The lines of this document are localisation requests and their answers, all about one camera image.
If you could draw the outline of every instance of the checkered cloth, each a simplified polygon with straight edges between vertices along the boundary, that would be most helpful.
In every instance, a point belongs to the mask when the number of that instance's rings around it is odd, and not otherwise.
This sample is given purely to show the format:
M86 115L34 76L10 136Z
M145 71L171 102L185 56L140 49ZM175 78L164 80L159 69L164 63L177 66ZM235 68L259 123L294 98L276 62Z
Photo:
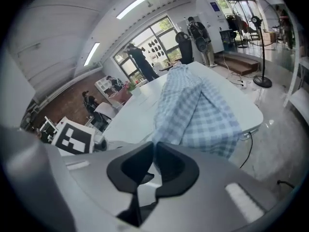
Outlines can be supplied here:
M169 71L154 121L154 144L188 146L227 159L241 134L217 88L193 75L186 65Z

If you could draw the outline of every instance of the window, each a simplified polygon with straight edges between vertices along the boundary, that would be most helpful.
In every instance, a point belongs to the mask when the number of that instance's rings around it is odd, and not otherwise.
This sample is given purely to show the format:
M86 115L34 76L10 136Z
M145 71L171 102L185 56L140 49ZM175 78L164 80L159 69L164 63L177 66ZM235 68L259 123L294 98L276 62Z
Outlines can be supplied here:
M162 67L167 67L168 62L182 57L175 40L176 33L177 31L169 18L165 17L146 28L129 42L143 50L145 59L150 65L159 62ZM140 73L138 66L133 58L123 50L124 47L114 56L115 61L130 80L142 81L144 76Z

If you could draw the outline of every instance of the fluorescent light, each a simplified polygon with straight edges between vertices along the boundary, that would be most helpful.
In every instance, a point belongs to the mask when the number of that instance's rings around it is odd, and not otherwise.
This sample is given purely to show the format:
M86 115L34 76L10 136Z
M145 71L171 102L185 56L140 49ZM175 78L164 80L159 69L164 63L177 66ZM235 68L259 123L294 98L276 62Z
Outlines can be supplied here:
M94 55L94 53L95 53L95 51L96 51L96 49L97 49L99 44L100 44L99 42L95 43L95 45L93 46L93 48L91 49L91 52L89 53L89 55L87 57L87 60L86 60L86 62L84 64L84 66L89 64L89 62L90 62L92 56Z
M126 7L118 16L117 19L122 19L127 13L129 13L131 10L133 10L137 5L144 2L145 0L136 0L132 4L130 4L128 7Z

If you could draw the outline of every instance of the brick wall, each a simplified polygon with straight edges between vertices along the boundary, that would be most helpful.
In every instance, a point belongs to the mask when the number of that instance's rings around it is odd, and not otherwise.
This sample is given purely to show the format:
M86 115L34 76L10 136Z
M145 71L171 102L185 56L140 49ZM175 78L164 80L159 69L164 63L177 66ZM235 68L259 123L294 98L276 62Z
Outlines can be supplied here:
M39 112L33 122L34 127L39 127L45 121L44 116L55 124L66 116L69 120L84 125L89 114L83 104L82 92L89 90L89 95L96 97L99 103L108 103L95 86L95 82L104 76L103 72L94 73L66 89Z

